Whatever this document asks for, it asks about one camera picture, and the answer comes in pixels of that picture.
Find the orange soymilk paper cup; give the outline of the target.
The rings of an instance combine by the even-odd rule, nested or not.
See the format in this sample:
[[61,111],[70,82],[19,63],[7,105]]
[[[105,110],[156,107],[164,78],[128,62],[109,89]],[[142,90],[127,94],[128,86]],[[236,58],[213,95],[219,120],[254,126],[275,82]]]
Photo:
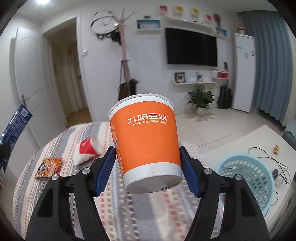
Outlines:
[[182,180],[173,103],[137,94],[118,101],[109,123],[126,191],[143,194],[171,189]]

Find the blue white milk carton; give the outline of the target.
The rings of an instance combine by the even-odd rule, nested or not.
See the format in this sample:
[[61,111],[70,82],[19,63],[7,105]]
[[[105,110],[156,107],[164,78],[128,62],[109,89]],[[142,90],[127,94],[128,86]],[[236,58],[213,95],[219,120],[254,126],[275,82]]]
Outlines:
[[23,104],[20,104],[1,135],[1,170],[4,173],[6,172],[14,146],[31,117],[30,111]]

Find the red white paper cup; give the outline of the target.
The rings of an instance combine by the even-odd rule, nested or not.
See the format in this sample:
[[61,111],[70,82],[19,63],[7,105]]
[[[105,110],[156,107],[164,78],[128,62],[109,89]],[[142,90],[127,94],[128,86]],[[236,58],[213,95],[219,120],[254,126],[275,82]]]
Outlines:
[[102,154],[101,145],[97,137],[89,137],[76,145],[73,164],[78,166]]

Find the striped woven tablecloth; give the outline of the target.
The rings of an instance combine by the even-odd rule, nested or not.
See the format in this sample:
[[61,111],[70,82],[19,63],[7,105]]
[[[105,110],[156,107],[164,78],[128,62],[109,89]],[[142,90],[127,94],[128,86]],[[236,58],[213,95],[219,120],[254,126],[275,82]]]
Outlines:
[[[35,174],[46,158],[62,159],[61,176],[76,174],[74,150],[88,137],[98,138],[103,151],[113,144],[107,122],[72,126],[53,138],[27,162],[13,196],[13,225],[25,237],[33,209],[47,181]],[[199,199],[186,182],[150,194],[126,192],[119,166],[113,166],[107,186],[95,198],[102,224],[111,240],[184,240],[194,219]]]

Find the light blue plastic basket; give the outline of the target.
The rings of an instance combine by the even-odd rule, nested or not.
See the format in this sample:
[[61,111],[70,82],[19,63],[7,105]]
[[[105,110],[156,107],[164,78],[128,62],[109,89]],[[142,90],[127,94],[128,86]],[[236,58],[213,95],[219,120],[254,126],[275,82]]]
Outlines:
[[232,154],[221,160],[215,171],[218,175],[230,178],[240,174],[252,191],[262,214],[268,213],[275,184],[271,171],[262,161],[249,154]]

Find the brown hanging bag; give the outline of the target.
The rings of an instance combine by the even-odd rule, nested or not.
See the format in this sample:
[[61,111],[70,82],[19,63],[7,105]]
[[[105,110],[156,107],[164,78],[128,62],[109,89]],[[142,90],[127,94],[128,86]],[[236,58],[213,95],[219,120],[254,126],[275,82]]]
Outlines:
[[128,61],[122,60],[120,62],[118,101],[129,96],[130,96],[130,70],[128,68]]

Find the white low coffee table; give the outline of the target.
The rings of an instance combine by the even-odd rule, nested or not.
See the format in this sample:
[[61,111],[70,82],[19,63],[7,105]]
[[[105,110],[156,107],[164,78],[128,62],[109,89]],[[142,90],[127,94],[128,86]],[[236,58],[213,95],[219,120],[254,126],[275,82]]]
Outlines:
[[[278,155],[273,153],[275,145],[280,147]],[[288,184],[283,183],[275,187],[273,206],[265,216],[267,227],[271,230],[287,207],[293,191],[291,181],[295,175],[295,150],[275,131],[263,125],[235,141],[200,154],[199,159],[206,167],[216,168],[224,157],[241,153],[260,157],[271,172],[277,168],[280,173],[283,171],[283,176],[287,178]]]

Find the colourful puzzle cube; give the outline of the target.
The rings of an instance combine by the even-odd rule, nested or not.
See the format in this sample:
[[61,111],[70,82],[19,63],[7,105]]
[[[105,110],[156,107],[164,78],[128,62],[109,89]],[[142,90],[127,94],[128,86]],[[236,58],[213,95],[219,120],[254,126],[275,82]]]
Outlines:
[[273,153],[275,155],[278,155],[279,151],[280,151],[280,147],[278,145],[275,145],[274,148],[273,148]]

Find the black hanging bag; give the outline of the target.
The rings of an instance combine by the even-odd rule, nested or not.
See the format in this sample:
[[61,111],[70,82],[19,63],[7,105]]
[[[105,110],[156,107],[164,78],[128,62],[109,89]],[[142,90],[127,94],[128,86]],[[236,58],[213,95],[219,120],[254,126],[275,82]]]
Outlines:
[[136,95],[138,83],[139,81],[133,78],[129,81],[130,95]]

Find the white refrigerator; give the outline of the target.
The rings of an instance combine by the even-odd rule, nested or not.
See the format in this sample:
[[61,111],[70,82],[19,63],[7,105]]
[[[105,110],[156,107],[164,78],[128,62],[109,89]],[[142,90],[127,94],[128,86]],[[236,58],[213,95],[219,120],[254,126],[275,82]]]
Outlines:
[[235,87],[232,108],[249,113],[255,86],[254,37],[235,34]]

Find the white red wall box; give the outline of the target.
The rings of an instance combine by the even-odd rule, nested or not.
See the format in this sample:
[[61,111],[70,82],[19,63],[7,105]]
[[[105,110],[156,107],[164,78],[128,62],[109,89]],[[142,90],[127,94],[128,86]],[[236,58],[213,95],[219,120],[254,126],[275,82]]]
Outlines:
[[214,79],[229,79],[229,73],[227,71],[211,70],[210,75]]

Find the white light switch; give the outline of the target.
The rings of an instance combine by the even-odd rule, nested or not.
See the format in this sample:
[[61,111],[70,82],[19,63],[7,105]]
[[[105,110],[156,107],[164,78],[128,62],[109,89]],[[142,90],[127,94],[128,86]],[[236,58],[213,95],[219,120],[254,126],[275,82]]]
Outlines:
[[82,57],[86,57],[88,55],[88,50],[84,50],[83,52],[82,52]]

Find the black wall television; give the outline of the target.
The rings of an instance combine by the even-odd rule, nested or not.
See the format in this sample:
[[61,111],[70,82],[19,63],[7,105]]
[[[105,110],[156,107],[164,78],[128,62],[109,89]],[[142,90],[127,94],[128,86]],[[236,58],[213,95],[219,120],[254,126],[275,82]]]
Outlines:
[[165,28],[168,64],[218,66],[217,38],[194,31]]

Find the panda wall clock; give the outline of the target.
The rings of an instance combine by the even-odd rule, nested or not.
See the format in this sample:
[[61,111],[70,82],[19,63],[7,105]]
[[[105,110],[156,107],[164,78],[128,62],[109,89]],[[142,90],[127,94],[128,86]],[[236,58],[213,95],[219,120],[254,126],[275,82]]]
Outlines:
[[118,30],[118,20],[112,11],[99,11],[94,15],[90,28],[99,40],[110,38]]

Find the blue framed wall box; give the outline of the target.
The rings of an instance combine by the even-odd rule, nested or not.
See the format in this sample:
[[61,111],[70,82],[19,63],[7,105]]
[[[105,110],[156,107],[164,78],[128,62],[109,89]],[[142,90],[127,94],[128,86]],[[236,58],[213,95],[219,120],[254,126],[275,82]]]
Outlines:
[[137,20],[138,30],[161,30],[161,20],[160,19],[141,19]]

